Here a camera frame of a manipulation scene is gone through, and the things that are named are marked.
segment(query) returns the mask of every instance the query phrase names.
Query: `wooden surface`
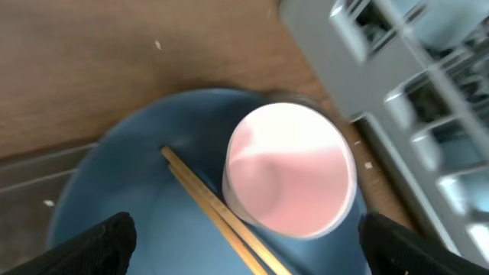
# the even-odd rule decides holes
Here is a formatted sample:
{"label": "wooden surface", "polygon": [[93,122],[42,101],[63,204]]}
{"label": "wooden surface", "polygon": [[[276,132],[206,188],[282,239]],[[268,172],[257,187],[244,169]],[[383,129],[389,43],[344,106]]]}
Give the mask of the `wooden surface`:
{"label": "wooden surface", "polygon": [[0,0],[1,158],[99,137],[161,97],[210,86],[311,95],[345,133],[368,204],[410,225],[275,1]]}

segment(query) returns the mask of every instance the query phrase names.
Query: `chopsticks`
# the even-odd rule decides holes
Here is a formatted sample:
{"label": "chopsticks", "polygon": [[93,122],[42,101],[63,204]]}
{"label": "chopsticks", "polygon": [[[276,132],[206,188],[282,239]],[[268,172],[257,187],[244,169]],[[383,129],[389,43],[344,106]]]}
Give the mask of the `chopsticks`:
{"label": "chopsticks", "polygon": [[273,272],[279,275],[292,274],[168,146],[165,146],[161,153],[170,163],[168,167],[173,175],[211,218],[221,234],[254,274],[267,274],[267,272],[239,237]]}

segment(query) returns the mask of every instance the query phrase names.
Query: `dish rack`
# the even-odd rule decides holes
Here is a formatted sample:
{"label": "dish rack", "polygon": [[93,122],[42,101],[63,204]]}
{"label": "dish rack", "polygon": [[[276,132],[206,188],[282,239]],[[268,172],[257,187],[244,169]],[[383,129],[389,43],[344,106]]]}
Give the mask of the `dish rack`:
{"label": "dish rack", "polygon": [[283,0],[280,13],[424,231],[489,267],[489,18],[434,48],[416,24],[437,1]]}

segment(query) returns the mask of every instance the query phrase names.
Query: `blue bowl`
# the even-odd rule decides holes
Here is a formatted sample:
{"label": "blue bowl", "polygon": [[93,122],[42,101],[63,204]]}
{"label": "blue bowl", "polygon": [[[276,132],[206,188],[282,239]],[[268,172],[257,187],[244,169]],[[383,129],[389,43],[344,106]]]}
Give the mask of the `blue bowl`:
{"label": "blue bowl", "polygon": [[[258,94],[203,89],[172,95],[113,128],[70,180],[51,221],[49,247],[114,215],[129,212],[138,244],[128,274],[250,274],[206,214],[176,181],[160,154],[170,145],[219,197],[229,138]],[[263,228],[252,231],[293,271],[365,274],[357,224],[361,194],[333,232],[301,241]]]}

